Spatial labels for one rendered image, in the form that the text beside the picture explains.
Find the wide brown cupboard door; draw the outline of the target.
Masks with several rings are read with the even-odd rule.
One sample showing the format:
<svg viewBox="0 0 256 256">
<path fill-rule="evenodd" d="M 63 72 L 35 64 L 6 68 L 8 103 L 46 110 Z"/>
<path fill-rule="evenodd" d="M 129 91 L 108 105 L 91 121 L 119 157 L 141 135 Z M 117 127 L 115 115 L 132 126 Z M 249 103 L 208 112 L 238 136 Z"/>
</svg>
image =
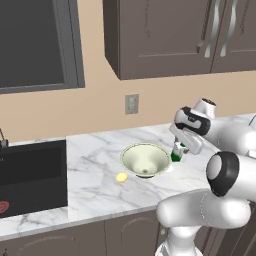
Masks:
<svg viewBox="0 0 256 256">
<path fill-rule="evenodd" d="M 207 74 L 215 0 L 121 0 L 120 78 Z"/>
<path fill-rule="evenodd" d="M 105 256 L 103 222 L 0 242 L 0 256 Z"/>
</svg>

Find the narrow brown upper cupboard door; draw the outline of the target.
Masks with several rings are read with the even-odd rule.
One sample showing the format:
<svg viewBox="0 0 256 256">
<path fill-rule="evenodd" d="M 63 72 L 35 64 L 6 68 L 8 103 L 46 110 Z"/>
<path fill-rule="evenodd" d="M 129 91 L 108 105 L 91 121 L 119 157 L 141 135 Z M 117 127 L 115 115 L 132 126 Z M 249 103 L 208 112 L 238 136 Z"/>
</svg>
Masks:
<svg viewBox="0 0 256 256">
<path fill-rule="evenodd" d="M 232 0 L 226 0 L 221 18 L 212 73 L 256 70 L 256 0 L 238 0 L 236 26 L 227 45 L 227 54 L 220 57 L 231 16 Z"/>
</svg>

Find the wide brown lower cupboard door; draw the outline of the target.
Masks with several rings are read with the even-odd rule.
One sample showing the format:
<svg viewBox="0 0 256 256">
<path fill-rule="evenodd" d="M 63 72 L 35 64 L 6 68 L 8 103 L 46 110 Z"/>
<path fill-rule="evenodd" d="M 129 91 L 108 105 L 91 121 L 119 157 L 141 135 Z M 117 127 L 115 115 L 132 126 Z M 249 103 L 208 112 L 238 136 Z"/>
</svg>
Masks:
<svg viewBox="0 0 256 256">
<path fill-rule="evenodd" d="M 0 242 L 0 256 L 105 256 L 103 222 Z"/>
</svg>

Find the narrow brown cupboard door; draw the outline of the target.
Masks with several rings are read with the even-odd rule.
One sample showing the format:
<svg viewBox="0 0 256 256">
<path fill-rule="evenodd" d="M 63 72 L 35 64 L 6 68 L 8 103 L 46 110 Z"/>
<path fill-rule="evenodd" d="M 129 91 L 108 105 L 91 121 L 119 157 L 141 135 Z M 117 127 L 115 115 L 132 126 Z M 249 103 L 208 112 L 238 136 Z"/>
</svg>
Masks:
<svg viewBox="0 0 256 256">
<path fill-rule="evenodd" d="M 154 210 L 105 221 L 107 256 L 154 256 L 159 224 Z"/>
<path fill-rule="evenodd" d="M 212 73 L 256 70 L 256 0 L 238 0 L 236 26 L 227 45 L 227 54 L 220 57 L 231 16 L 232 0 L 226 0 L 221 18 Z"/>
</svg>

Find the dark tap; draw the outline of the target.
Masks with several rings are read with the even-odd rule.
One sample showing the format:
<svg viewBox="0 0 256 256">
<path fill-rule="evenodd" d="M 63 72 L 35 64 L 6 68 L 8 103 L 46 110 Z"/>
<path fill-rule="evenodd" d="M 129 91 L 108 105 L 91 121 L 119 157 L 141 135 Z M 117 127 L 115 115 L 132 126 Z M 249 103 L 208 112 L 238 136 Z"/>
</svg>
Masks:
<svg viewBox="0 0 256 256">
<path fill-rule="evenodd" d="M 3 135 L 3 132 L 2 132 L 1 128 L 0 128 L 0 136 L 1 136 L 0 149 L 7 148 L 9 146 L 9 141 L 4 138 L 4 135 Z"/>
</svg>

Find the narrow brown lower cupboard door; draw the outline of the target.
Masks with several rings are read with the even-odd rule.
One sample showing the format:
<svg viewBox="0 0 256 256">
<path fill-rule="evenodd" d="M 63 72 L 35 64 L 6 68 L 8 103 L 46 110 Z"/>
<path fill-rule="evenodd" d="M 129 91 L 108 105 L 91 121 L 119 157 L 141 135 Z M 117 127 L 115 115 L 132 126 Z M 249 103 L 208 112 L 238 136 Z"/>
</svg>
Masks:
<svg viewBox="0 0 256 256">
<path fill-rule="evenodd" d="M 154 256 L 159 224 L 154 210 L 105 221 L 107 256 Z"/>
</svg>

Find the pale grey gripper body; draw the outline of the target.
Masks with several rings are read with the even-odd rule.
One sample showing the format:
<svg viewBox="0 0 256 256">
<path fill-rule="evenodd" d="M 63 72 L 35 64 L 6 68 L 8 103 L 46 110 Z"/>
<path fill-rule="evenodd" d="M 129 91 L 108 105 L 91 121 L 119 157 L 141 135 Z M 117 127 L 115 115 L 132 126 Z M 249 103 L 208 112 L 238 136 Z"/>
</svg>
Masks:
<svg viewBox="0 0 256 256">
<path fill-rule="evenodd" d="M 183 130 L 178 129 L 175 124 L 171 124 L 169 130 L 174 136 L 186 146 L 186 148 L 194 155 L 199 154 L 203 149 L 203 140 L 198 134 L 192 131 L 192 128 L 199 128 L 200 123 L 190 124 L 189 128 Z"/>
</svg>

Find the yellow egg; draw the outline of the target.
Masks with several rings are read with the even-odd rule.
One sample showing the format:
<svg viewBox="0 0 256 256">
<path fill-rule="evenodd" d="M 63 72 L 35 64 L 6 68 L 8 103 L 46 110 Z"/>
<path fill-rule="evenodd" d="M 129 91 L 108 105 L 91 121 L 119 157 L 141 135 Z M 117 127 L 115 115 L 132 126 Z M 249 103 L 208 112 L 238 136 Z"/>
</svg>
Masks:
<svg viewBox="0 0 256 256">
<path fill-rule="evenodd" d="M 128 174 L 125 172 L 120 172 L 116 175 L 116 181 L 118 183 L 124 183 L 128 179 Z"/>
</svg>

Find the brown upper cupboard side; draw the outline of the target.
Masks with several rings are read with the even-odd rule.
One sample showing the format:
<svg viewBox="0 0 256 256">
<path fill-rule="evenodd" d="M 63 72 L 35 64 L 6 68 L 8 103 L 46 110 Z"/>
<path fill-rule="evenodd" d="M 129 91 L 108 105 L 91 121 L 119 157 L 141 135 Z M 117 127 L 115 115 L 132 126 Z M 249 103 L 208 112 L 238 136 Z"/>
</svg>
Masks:
<svg viewBox="0 0 256 256">
<path fill-rule="evenodd" d="M 120 0 L 103 0 L 105 57 L 117 77 L 119 71 L 119 3 Z"/>
</svg>

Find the dark grey window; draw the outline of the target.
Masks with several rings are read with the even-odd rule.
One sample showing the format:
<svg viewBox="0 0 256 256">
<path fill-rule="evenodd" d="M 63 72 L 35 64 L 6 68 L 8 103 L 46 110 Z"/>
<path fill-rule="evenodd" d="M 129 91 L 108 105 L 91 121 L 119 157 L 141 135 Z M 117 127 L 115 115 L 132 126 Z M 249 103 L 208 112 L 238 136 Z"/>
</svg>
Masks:
<svg viewBox="0 0 256 256">
<path fill-rule="evenodd" d="M 84 86 L 77 0 L 0 0 L 0 94 Z"/>
</svg>

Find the grey wall outlet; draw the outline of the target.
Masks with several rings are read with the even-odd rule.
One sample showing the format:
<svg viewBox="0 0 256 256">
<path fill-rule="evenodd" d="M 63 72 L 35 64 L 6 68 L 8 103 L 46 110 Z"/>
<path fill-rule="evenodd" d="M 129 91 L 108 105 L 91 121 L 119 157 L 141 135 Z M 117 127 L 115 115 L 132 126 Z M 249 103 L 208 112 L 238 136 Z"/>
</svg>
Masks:
<svg viewBox="0 0 256 256">
<path fill-rule="evenodd" d="M 125 114 L 137 114 L 139 106 L 139 95 L 130 94 L 125 96 Z"/>
</svg>

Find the pale green bowl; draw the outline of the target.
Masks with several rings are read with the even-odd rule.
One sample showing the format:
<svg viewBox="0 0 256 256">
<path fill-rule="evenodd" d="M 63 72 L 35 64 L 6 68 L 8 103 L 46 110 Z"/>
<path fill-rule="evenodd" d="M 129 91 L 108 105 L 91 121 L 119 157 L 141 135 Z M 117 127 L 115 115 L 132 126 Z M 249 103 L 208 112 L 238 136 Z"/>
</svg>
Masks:
<svg viewBox="0 0 256 256">
<path fill-rule="evenodd" d="M 144 179 L 166 172 L 172 164 L 170 154 L 151 143 L 128 146 L 121 153 L 120 160 L 125 170 Z"/>
</svg>

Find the wide brown upper cupboard door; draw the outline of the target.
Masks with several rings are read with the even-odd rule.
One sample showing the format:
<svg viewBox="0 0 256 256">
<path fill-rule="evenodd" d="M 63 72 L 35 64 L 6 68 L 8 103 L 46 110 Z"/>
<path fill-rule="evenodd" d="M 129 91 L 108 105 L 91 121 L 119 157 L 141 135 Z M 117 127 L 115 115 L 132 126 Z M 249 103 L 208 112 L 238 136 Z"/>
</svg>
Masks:
<svg viewBox="0 0 256 256">
<path fill-rule="evenodd" d="M 121 0 L 120 78 L 207 74 L 215 0 Z"/>
</svg>

